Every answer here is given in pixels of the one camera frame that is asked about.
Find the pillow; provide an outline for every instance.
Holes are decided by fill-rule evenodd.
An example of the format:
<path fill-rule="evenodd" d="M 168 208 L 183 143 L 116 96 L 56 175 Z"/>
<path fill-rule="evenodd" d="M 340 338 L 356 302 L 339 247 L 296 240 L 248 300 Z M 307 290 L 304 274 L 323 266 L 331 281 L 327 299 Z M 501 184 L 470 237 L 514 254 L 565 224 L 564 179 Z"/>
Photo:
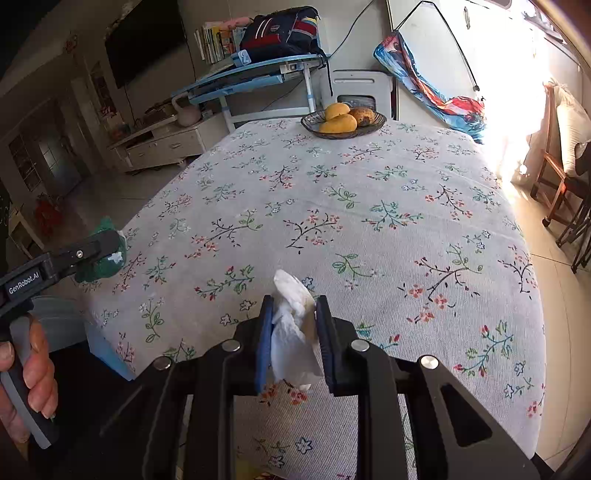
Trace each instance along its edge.
<path fill-rule="evenodd" d="M 577 143 L 585 143 L 591 138 L 591 119 L 573 95 L 561 86 L 554 88 L 556 97 L 556 117 L 560 129 L 560 146 L 564 172 L 569 177 L 580 178 L 575 169 L 574 148 Z"/>

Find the tiled floor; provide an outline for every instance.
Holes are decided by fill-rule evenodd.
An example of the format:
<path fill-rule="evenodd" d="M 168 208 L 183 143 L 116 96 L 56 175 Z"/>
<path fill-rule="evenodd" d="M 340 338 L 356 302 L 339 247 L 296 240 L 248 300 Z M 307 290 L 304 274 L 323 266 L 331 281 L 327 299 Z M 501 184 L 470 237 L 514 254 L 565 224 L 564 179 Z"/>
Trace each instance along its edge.
<path fill-rule="evenodd" d="M 82 239 L 109 216 L 117 229 L 123 227 L 170 180 L 184 164 L 141 170 L 135 175 L 106 171 L 80 183 L 61 206 L 64 223 L 48 245 L 51 249 Z"/>
<path fill-rule="evenodd" d="M 135 176 L 109 173 L 86 180 L 66 199 L 66 221 L 51 246 L 87 236 L 105 215 L 122 229 L 182 168 L 169 165 Z M 577 246 L 560 249 L 555 242 L 564 227 L 554 221 L 544 228 L 545 208 L 528 192 L 511 184 L 504 191 L 529 245 L 542 296 L 547 370 L 537 453 L 557 469 L 591 418 L 591 375 L 585 361 L 591 340 L 591 264 L 574 275 L 570 264 Z M 68 297 L 72 286 L 64 288 L 52 293 Z"/>
<path fill-rule="evenodd" d="M 546 388 L 537 453 L 557 469 L 591 418 L 591 375 L 585 354 L 591 340 L 591 264 L 577 274 L 570 264 L 578 245 L 562 249 L 556 238 L 564 226 L 541 219 L 546 209 L 511 184 L 504 190 L 532 254 L 544 308 Z"/>

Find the yellow mango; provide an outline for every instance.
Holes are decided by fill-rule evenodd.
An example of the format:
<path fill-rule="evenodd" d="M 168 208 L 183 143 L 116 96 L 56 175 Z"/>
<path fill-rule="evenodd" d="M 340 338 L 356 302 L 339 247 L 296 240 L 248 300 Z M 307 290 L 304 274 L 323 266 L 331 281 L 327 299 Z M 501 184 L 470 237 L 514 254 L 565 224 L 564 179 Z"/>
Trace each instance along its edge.
<path fill-rule="evenodd" d="M 351 108 L 346 103 L 333 103 L 329 105 L 324 111 L 324 119 L 326 121 L 332 120 L 337 115 L 344 115 L 349 113 Z"/>
<path fill-rule="evenodd" d="M 318 131 L 323 134 L 343 134 L 357 128 L 357 120 L 348 113 L 337 115 L 332 120 L 320 124 Z"/>

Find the green cloth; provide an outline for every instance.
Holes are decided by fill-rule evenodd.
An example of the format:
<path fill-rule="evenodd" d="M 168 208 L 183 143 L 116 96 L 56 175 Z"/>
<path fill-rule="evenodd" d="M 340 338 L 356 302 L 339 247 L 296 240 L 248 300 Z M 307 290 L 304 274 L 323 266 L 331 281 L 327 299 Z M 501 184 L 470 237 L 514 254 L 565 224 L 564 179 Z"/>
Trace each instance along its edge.
<path fill-rule="evenodd" d="M 104 217 L 99 224 L 99 227 L 93 232 L 99 233 L 105 230 L 115 230 L 115 225 L 109 217 Z M 81 266 L 74 275 L 74 279 L 78 282 L 92 282 L 99 278 L 108 278 L 115 275 L 123 268 L 126 261 L 127 246 L 125 237 L 119 235 L 119 248 L 116 252 L 103 257 L 100 260 Z"/>

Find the sunlight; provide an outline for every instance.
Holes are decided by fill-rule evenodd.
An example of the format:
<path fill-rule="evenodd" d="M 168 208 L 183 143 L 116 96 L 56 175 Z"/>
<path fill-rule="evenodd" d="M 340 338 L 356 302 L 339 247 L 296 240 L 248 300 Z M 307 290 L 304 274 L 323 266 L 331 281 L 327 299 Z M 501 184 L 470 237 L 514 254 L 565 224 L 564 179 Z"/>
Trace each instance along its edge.
<path fill-rule="evenodd" d="M 505 19 L 489 28 L 503 31 L 493 44 L 482 42 L 487 62 L 482 92 L 488 127 L 483 153 L 490 168 L 510 179 L 529 150 L 528 136 L 540 129 L 544 116 L 543 83 L 551 77 L 544 33 L 525 20 Z"/>

